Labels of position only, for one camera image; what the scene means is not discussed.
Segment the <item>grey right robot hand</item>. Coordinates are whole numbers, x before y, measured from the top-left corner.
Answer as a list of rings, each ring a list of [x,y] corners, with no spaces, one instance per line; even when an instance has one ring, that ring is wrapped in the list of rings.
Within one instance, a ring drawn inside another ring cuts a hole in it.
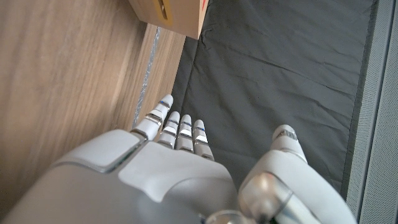
[[[202,120],[164,96],[131,131],[108,131],[54,162],[4,223],[355,223],[286,124],[235,186]]]

